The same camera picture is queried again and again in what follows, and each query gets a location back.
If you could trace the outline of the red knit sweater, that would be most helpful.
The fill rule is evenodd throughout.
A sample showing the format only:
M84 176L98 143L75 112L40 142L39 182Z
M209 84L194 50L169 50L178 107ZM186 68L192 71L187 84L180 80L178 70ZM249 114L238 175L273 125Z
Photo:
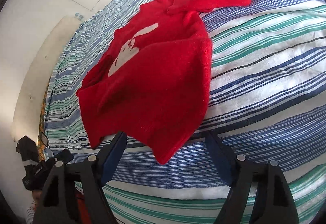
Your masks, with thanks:
M251 0L152 0L114 32L76 95L91 148L120 131L165 164L208 108L212 41L200 13Z

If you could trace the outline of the cream padded headboard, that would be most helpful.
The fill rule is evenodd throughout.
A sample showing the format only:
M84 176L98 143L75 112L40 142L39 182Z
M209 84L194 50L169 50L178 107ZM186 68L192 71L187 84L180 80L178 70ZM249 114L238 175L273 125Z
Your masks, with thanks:
M64 46L80 24L81 21L75 17L63 17L39 48L26 73L14 110L11 136L16 142L24 136L37 141L49 79Z

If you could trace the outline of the striped blue green bedsheet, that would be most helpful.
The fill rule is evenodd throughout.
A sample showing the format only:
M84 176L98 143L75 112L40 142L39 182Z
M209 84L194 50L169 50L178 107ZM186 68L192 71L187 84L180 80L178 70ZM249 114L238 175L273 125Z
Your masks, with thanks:
M54 152L74 161L95 153L82 125L76 91L114 31L151 0L112 0L83 22L51 75L44 115ZM212 80L199 131L168 163L128 138L104 188L120 223L213 223L227 197L202 133L216 132L253 162L275 160L300 223L325 203L325 1L252 0L245 8L203 15L213 42Z

